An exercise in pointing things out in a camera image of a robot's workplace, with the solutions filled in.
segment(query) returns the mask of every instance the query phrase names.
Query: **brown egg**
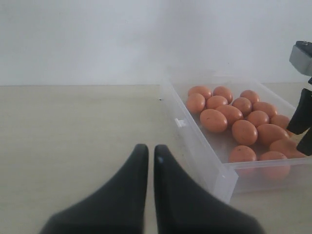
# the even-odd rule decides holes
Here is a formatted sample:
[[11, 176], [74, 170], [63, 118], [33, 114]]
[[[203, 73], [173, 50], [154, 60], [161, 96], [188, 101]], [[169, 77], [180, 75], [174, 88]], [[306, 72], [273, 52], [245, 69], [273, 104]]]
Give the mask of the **brown egg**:
[[201, 94], [192, 94], [186, 101], [186, 108], [192, 114], [198, 114], [205, 108], [205, 98]]
[[[271, 118], [271, 124], [275, 124], [277, 126], [280, 126], [282, 129], [285, 129], [288, 127], [290, 120], [287, 116], [283, 115], [276, 115]], [[292, 132], [286, 130], [289, 136], [293, 135]]]
[[207, 109], [216, 109], [219, 106], [227, 105], [228, 101], [222, 96], [213, 96], [206, 101]]
[[[249, 162], [257, 161], [255, 152], [245, 145], [236, 146], [230, 153], [229, 162]], [[250, 174], [254, 171], [254, 168], [238, 169], [236, 170], [240, 176]]]
[[[277, 151], [269, 151], [260, 156], [261, 161], [264, 160], [277, 160], [277, 159], [287, 159], [285, 155]], [[282, 180], [290, 172], [290, 165], [276, 166], [276, 167], [262, 167], [261, 172], [267, 178], [271, 180]]]
[[238, 120], [232, 126], [232, 135], [241, 145], [252, 145], [257, 141], [256, 127], [247, 120]]
[[280, 139], [288, 139], [289, 135], [284, 129], [274, 124], [262, 124], [257, 127], [258, 140], [265, 146], [270, 146], [273, 142]]
[[249, 115], [253, 108], [252, 103], [245, 97], [239, 97], [235, 99], [232, 103], [232, 106], [239, 109], [243, 113], [244, 117]]
[[218, 86], [214, 89], [214, 96], [223, 96], [226, 98], [228, 103], [231, 103], [233, 100], [232, 92], [224, 86]]
[[243, 114], [239, 109], [230, 105], [222, 105], [216, 108], [217, 111], [224, 114], [228, 121], [228, 126], [232, 126], [236, 121], [243, 119]]
[[265, 113], [267, 113], [269, 118], [277, 115], [277, 110], [275, 106], [263, 101], [256, 102], [253, 105], [253, 111], [264, 111]]
[[253, 111], [251, 112], [247, 118], [247, 121], [249, 121], [250, 123], [252, 123], [255, 127], [258, 127], [262, 124], [265, 123], [270, 123], [270, 118], [267, 115], [267, 113], [263, 112], [263, 111]]
[[200, 114], [199, 119], [201, 125], [213, 133], [222, 133], [228, 127], [228, 121], [226, 120], [225, 116], [217, 110], [204, 110]]
[[254, 104], [255, 102], [260, 101], [260, 97], [259, 95], [252, 90], [245, 90], [240, 94], [240, 97], [242, 98], [247, 98], [252, 104]]
[[306, 157], [303, 153], [297, 150], [296, 142], [290, 139], [281, 139], [273, 142], [270, 145], [271, 151], [278, 151], [284, 154], [287, 158], [302, 158]]
[[209, 98], [212, 97], [212, 92], [209, 88], [207, 88], [206, 86], [194, 86], [191, 89], [189, 89], [188, 91], [188, 96], [192, 95], [192, 94], [202, 94], [204, 96], [204, 98], [207, 100]]

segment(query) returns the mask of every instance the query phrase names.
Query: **plastic container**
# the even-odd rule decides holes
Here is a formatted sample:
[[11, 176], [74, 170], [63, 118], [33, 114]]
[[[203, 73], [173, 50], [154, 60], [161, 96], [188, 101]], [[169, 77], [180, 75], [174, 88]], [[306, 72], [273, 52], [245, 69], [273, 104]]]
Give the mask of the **plastic container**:
[[[160, 90], [166, 111], [176, 123], [188, 152], [187, 161], [193, 165], [198, 174], [198, 182], [207, 191], [229, 202], [233, 193], [257, 190], [277, 189], [290, 186], [312, 184], [312, 157], [269, 160], [255, 162], [227, 163], [230, 151], [237, 143], [230, 132], [213, 134], [202, 129], [198, 116], [192, 116], [184, 103], [188, 90], [195, 85], [207, 85], [211, 89], [219, 85], [231, 89], [234, 99], [246, 89], [256, 91], [261, 101], [269, 102], [277, 107], [278, 113], [291, 117], [295, 108], [264, 85], [249, 78], [221, 75], [211, 71], [171, 71], [164, 79]], [[254, 149], [257, 155], [263, 148]], [[265, 178], [261, 168], [291, 166], [290, 173], [283, 180], [273, 181]], [[253, 169], [252, 175], [239, 173], [239, 169]]]

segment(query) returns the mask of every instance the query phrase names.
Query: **white wall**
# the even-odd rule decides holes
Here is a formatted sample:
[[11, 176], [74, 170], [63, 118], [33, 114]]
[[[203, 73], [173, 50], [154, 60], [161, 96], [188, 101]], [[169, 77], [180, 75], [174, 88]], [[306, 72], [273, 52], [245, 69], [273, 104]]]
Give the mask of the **white wall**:
[[158, 83], [167, 65], [306, 81], [308, 0], [2, 0], [0, 85]]

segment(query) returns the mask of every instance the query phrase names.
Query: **egg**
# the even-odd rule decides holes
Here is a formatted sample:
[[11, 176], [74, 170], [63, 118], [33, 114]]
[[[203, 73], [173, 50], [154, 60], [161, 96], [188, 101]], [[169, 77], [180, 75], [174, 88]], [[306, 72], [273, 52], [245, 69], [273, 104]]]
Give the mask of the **egg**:
[[252, 145], [257, 141], [256, 127], [247, 120], [238, 120], [232, 126], [232, 135], [241, 145]]
[[228, 121], [225, 116], [221, 112], [214, 109], [204, 110], [200, 114], [199, 119], [201, 125], [213, 133], [222, 133], [228, 127]]
[[211, 90], [208, 87], [203, 86], [203, 85], [194, 86], [191, 89], [189, 89], [188, 96], [190, 96], [192, 94], [202, 94], [206, 100], [211, 98], [213, 95]]
[[230, 89], [228, 89], [225, 86], [218, 86], [214, 89], [213, 92], [214, 96], [223, 96], [226, 98], [226, 100], [228, 101], [228, 103], [231, 103], [233, 100], [233, 94], [230, 91]]
[[198, 114], [205, 108], [205, 98], [201, 94], [192, 94], [186, 101], [186, 108], [192, 114]]
[[[284, 115], [276, 115], [271, 118], [271, 124], [280, 126], [282, 129], [285, 130], [287, 129], [289, 122], [290, 122], [289, 118]], [[293, 135], [293, 133], [288, 130], [286, 130], [286, 132], [288, 133], [289, 136]]]
[[253, 111], [264, 111], [269, 118], [277, 115], [276, 107], [263, 101], [259, 101], [253, 104]]
[[262, 124], [270, 123], [270, 118], [267, 113], [263, 111], [253, 111], [251, 112], [247, 118], [247, 121], [252, 123], [255, 127], [258, 127]]
[[229, 126], [232, 126], [236, 121], [243, 119], [243, 114], [236, 107], [230, 105], [222, 105], [217, 107], [216, 110], [224, 114]]
[[219, 106], [227, 105], [228, 101], [223, 96], [213, 96], [206, 101], [207, 109], [216, 109]]
[[[236, 146], [232, 149], [229, 157], [229, 162], [249, 162], [257, 161], [257, 156], [255, 152], [245, 145]], [[248, 169], [237, 169], [236, 172], [240, 175], [247, 175], [254, 172], [254, 168]]]
[[[269, 151], [260, 156], [259, 160], [277, 160], [287, 159], [285, 155], [277, 151]], [[262, 167], [262, 174], [270, 180], [282, 180], [287, 177], [291, 170], [290, 165], [276, 166], [276, 167]]]
[[281, 139], [273, 142], [270, 145], [271, 151], [278, 151], [284, 154], [287, 158], [302, 158], [306, 157], [303, 153], [297, 150], [296, 142], [290, 139]]
[[253, 108], [252, 103], [245, 97], [239, 97], [235, 99], [234, 102], [232, 103], [232, 106], [239, 109], [243, 113], [244, 117], [249, 115]]
[[262, 124], [257, 127], [258, 140], [265, 146], [270, 146], [273, 142], [281, 139], [288, 139], [289, 135], [281, 127], [274, 124]]
[[240, 94], [240, 97], [242, 98], [247, 98], [252, 104], [254, 104], [255, 102], [260, 101], [260, 97], [259, 95], [252, 90], [245, 90]]

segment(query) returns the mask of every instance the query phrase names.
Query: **clear plastic bin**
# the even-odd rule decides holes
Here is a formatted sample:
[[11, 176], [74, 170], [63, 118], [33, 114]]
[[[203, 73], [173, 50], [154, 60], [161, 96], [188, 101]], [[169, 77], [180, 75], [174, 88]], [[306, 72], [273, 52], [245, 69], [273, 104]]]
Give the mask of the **clear plastic bin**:
[[[207, 191], [229, 202], [233, 193], [312, 184], [312, 157], [227, 163], [230, 151], [237, 145], [230, 130], [222, 134], [209, 133], [201, 127], [199, 117], [192, 116], [184, 105], [188, 90], [196, 85], [206, 85], [212, 90], [219, 85], [227, 86], [234, 99], [246, 89], [254, 90], [261, 101], [275, 105], [279, 114], [288, 117], [293, 115], [295, 108], [264, 85], [249, 78], [221, 76], [211, 71], [171, 71], [161, 85], [161, 99], [189, 150], [185, 154], [186, 159], [195, 166], [199, 182]], [[255, 146], [253, 149], [257, 155], [264, 152], [261, 147]], [[291, 171], [283, 180], [268, 180], [261, 173], [262, 167], [272, 167], [274, 170], [275, 167], [288, 165]], [[252, 168], [254, 173], [248, 176], [239, 171]]]

